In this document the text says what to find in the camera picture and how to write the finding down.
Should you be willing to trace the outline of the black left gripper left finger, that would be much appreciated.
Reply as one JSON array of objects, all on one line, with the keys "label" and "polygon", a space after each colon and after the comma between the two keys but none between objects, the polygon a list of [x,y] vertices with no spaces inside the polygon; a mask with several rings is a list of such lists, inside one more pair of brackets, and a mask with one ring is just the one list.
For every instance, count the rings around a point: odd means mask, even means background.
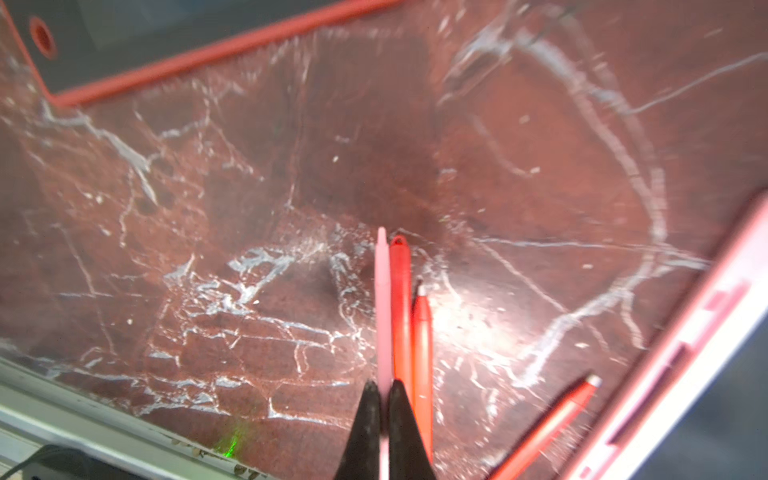
[{"label": "black left gripper left finger", "polygon": [[381,396],[366,382],[335,480],[378,480],[380,475]]}]

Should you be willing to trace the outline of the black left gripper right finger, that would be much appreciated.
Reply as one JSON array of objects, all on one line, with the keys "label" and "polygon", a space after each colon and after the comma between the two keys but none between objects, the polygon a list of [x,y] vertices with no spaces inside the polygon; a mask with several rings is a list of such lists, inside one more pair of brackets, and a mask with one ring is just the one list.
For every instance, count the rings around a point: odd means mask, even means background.
[{"label": "black left gripper right finger", "polygon": [[389,392],[388,434],[391,480],[436,479],[401,380],[395,380]]}]

